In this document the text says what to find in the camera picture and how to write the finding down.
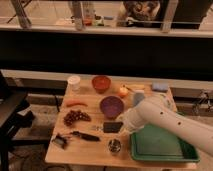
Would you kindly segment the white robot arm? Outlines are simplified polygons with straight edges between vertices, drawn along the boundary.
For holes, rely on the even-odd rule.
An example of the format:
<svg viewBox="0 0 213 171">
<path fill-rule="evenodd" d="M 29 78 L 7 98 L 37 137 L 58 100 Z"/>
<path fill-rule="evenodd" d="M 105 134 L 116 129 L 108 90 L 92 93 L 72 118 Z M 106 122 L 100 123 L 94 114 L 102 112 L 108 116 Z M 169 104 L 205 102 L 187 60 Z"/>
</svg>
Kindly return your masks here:
<svg viewBox="0 0 213 171">
<path fill-rule="evenodd" d="M 145 97 L 116 121 L 123 123 L 121 130 L 125 133 L 137 132 L 147 124 L 156 125 L 213 157 L 213 126 L 177 114 L 168 106 L 168 98 Z"/>
</svg>

